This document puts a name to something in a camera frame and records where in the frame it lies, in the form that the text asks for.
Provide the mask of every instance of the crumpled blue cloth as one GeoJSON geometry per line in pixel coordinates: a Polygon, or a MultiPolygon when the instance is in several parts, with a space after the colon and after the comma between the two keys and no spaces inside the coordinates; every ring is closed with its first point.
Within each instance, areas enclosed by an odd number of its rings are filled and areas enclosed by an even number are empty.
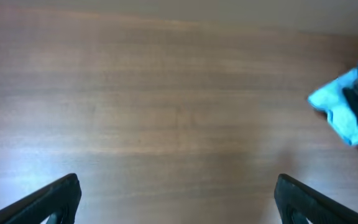
{"type": "Polygon", "coordinates": [[[358,79],[356,68],[316,90],[308,97],[312,107],[327,113],[327,122],[347,144],[358,145],[357,118],[342,94],[342,89],[352,87],[358,79]]]}

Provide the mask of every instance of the blue cloth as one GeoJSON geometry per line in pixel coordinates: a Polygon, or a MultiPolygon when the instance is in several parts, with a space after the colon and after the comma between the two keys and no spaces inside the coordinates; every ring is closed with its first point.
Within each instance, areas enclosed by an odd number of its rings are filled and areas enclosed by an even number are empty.
{"type": "Polygon", "coordinates": [[[353,68],[308,97],[310,105],[318,111],[324,111],[327,122],[351,146],[358,144],[358,124],[342,89],[352,87],[357,78],[357,69],[353,68]]]}

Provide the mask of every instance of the black plastic part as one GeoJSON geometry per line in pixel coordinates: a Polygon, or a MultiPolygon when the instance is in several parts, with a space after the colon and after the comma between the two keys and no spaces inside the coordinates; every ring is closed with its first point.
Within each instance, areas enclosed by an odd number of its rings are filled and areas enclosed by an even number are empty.
{"type": "Polygon", "coordinates": [[[357,212],[286,174],[278,176],[274,198],[283,224],[358,224],[357,212]]]}
{"type": "Polygon", "coordinates": [[[0,210],[0,223],[72,224],[81,200],[76,174],[68,174],[40,190],[0,210]]]}

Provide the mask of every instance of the pile of cloth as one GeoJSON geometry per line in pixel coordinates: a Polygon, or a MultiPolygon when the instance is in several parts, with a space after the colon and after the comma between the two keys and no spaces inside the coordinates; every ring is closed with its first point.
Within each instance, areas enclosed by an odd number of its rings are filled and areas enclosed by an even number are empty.
{"type": "Polygon", "coordinates": [[[358,66],[308,97],[312,107],[327,114],[327,121],[344,142],[358,145],[358,66]]]}

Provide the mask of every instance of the wooden surface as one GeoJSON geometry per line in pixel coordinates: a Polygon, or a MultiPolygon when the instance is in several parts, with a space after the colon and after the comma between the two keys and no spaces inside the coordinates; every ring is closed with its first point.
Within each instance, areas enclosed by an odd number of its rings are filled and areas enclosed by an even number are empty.
{"type": "Polygon", "coordinates": [[[358,211],[305,98],[358,39],[0,7],[0,208],[75,172],[78,223],[280,223],[285,172],[358,211]]]}

